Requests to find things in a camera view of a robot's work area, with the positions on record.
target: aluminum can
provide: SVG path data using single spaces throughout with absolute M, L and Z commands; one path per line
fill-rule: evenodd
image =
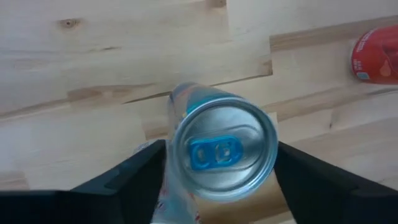
M 232 202 L 253 193 L 277 156 L 272 120 L 244 98 L 183 83 L 168 102 L 171 172 L 191 193 Z
M 139 146 L 135 152 L 144 150 L 155 141 Z M 170 169 L 165 166 L 165 174 L 159 198 L 152 216 L 152 224 L 200 224 L 200 217 L 193 195 L 181 186 Z
M 398 84 L 398 26 L 364 34 L 351 54 L 351 69 L 363 82 Z

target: blue pull tab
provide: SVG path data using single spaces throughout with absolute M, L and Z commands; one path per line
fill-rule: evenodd
M 193 170 L 229 167 L 243 156 L 240 140 L 234 136 L 192 140 L 189 145 Z

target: red object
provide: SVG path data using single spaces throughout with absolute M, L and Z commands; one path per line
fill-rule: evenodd
M 355 44 L 351 67 L 364 82 L 398 84 L 398 26 L 364 34 Z

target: can lid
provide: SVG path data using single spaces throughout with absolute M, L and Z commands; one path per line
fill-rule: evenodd
M 271 173 L 277 155 L 271 119 L 248 101 L 219 98 L 181 122 L 170 165 L 188 191 L 219 202 L 253 193 Z

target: wooden table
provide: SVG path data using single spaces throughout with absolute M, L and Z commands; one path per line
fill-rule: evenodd
M 349 51 L 398 2 L 0 1 L 0 189 L 70 189 L 167 137 L 166 99 L 195 81 L 276 117 L 279 138 L 398 189 L 398 86 L 363 84 Z M 207 223 L 286 212 L 198 199 Z

